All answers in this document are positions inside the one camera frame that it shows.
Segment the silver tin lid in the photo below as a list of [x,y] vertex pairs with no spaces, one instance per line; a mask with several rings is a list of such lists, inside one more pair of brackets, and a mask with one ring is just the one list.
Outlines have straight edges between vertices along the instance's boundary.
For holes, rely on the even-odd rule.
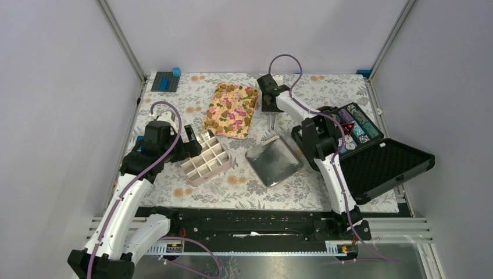
[[266,187],[273,187],[303,168],[283,137],[276,135],[246,151],[245,158]]

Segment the floral table mat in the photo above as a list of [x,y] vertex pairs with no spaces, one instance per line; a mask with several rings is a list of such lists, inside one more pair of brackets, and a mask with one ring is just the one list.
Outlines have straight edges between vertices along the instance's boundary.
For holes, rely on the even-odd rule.
[[[147,122],[168,110],[162,101],[175,106],[183,123],[190,124],[199,133],[218,84],[254,86],[257,78],[257,74],[246,73],[186,73],[181,76],[176,92],[152,92],[152,84],[148,84],[141,98],[129,147],[133,147],[136,138],[143,134]],[[298,77],[285,74],[283,81],[289,85],[295,83],[295,96],[311,107],[340,107],[354,102],[371,120],[375,118],[361,75],[304,74]],[[302,158],[302,152],[291,139],[294,125],[289,115],[279,113],[275,129],[270,132],[269,115],[256,109],[247,138],[219,137],[219,142],[231,156],[229,169],[193,187],[177,163],[166,164],[145,194],[142,206],[329,211],[331,205],[322,176],[308,163],[281,183],[266,187],[245,158],[247,150],[276,135],[283,137],[296,156]]]

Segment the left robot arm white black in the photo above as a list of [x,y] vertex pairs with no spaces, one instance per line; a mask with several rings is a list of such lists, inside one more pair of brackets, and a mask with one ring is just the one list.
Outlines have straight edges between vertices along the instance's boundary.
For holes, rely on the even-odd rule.
[[202,147],[191,125],[175,124],[171,112],[150,121],[141,139],[123,158],[115,192],[100,224],[81,250],[67,259],[78,278],[131,278],[135,266],[161,237],[183,232],[178,211],[154,207],[133,235],[128,229],[145,194],[166,163],[200,155]]

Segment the silver metal tongs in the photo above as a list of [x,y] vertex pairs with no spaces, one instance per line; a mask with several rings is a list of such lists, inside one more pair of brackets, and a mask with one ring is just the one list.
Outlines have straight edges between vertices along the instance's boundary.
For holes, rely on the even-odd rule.
[[275,129],[276,117],[277,117],[276,112],[269,112],[269,131],[270,132],[273,132]]

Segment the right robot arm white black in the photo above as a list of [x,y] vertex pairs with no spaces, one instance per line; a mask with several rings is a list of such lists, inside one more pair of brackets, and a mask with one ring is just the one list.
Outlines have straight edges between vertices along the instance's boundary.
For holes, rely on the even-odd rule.
[[334,220],[334,234],[341,239],[370,240],[369,224],[350,193],[340,163],[341,148],[345,144],[342,125],[328,110],[321,112],[298,100],[290,87],[277,84],[271,74],[259,77],[257,84],[261,91],[262,111],[284,112],[299,123],[299,127],[292,129],[292,137],[323,178]]

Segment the floral rectangular tray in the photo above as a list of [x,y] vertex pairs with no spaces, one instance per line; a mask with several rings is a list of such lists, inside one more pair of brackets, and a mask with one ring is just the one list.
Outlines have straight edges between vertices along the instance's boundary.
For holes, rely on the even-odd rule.
[[255,87],[218,84],[206,111],[202,129],[219,136],[245,139],[249,135],[259,95],[260,92]]

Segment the blue corner bracket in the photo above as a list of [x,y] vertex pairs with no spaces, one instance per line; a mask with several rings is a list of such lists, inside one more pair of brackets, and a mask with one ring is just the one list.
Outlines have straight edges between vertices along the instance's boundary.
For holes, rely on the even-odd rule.
[[372,70],[370,70],[370,69],[358,69],[355,72],[355,74],[361,75],[364,78],[369,79],[371,74],[372,74]]

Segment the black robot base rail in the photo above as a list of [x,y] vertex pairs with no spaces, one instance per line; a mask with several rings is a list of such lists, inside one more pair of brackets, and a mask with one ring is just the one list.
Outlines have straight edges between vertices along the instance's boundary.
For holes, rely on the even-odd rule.
[[214,253],[324,252],[327,241],[371,240],[368,221],[353,229],[333,212],[140,207],[136,217],[171,215],[171,237],[187,237]]

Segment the compartmented metal chocolate tin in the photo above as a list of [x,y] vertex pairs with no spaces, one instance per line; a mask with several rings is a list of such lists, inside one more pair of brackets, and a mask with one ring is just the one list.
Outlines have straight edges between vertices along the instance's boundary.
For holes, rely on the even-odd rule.
[[197,140],[202,147],[201,154],[179,162],[193,187],[202,185],[231,167],[231,156],[212,131],[202,132]]

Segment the grey lego baseplate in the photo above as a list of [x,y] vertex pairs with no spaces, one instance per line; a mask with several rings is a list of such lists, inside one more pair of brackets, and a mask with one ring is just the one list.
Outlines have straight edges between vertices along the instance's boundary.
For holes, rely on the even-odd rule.
[[175,76],[173,72],[156,72],[151,91],[152,92],[176,92],[180,82],[180,76]]

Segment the black poker chip case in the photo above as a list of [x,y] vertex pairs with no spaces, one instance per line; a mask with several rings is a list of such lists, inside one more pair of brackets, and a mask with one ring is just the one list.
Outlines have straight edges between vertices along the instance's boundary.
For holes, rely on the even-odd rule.
[[341,108],[323,106],[320,110],[328,110],[344,129],[340,163],[358,205],[370,202],[435,165],[434,155],[384,138],[356,103]]

